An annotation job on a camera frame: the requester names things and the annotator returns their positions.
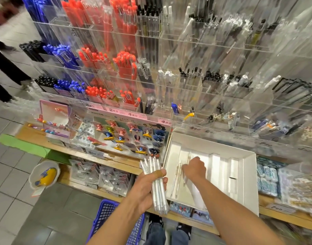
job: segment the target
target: black trousers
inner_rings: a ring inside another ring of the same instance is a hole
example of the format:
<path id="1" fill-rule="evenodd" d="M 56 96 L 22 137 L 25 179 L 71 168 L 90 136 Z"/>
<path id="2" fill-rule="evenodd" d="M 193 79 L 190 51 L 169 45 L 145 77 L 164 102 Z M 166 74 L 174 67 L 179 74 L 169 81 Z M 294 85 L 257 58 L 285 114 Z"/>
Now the black trousers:
<path id="1" fill-rule="evenodd" d="M 3 49 L 5 44 L 0 41 L 0 49 Z M 3 71 L 13 82 L 21 85 L 21 81 L 30 80 L 31 77 L 20 70 L 14 63 L 7 59 L 0 52 L 0 70 Z M 7 102 L 12 96 L 0 85 L 0 100 Z"/>

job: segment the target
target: blue pen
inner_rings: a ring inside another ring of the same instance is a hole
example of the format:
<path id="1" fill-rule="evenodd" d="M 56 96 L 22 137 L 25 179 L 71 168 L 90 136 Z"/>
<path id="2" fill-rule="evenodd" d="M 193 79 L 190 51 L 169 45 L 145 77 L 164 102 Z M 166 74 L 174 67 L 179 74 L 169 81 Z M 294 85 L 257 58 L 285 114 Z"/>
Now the blue pen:
<path id="1" fill-rule="evenodd" d="M 172 102 L 172 109 L 173 109 L 173 112 L 174 112 L 174 114 L 176 115 L 176 114 L 180 114 L 179 113 L 179 111 L 178 111 L 178 106 L 176 105 L 176 104 L 174 104 L 173 102 Z"/>

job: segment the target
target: right hand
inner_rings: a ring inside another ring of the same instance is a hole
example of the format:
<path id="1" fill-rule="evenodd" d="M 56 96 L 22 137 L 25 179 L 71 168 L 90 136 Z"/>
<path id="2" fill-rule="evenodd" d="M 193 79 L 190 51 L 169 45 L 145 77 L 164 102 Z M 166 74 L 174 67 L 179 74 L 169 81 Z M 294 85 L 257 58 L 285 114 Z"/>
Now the right hand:
<path id="1" fill-rule="evenodd" d="M 205 163 L 198 156 L 192 158 L 189 164 L 182 165 L 183 174 L 195 183 L 198 179 L 206 179 Z"/>

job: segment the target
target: left hand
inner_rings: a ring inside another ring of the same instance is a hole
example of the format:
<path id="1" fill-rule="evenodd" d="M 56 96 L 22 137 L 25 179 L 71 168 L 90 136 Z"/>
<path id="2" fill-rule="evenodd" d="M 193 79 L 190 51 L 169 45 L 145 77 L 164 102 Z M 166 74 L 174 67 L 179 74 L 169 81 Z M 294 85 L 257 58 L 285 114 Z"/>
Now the left hand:
<path id="1" fill-rule="evenodd" d="M 162 177 L 166 175 L 166 170 L 162 169 Z M 139 174 L 136 182 L 130 190 L 127 198 L 131 199 L 137 204 L 137 211 L 139 215 L 143 214 L 150 207 L 153 206 L 153 197 L 151 194 L 152 183 L 158 179 L 156 172 L 145 175 L 144 173 Z M 164 189 L 166 191 L 166 184 L 168 178 L 163 178 Z"/>

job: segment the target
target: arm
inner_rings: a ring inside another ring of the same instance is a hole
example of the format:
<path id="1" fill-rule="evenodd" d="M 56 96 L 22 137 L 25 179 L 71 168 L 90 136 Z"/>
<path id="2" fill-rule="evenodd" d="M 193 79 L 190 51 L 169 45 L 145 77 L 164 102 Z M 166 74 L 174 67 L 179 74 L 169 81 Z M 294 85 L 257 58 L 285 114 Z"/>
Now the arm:
<path id="1" fill-rule="evenodd" d="M 93 235 L 87 245 L 124 245 L 139 217 L 153 205 L 152 182 L 166 175 L 166 170 L 141 173 L 127 197 Z M 167 178 L 163 179 L 166 189 Z"/>
<path id="2" fill-rule="evenodd" d="M 183 165 L 182 170 L 198 188 L 209 215 L 227 244 L 284 244 L 259 217 L 206 179 L 205 164 L 199 157 Z"/>

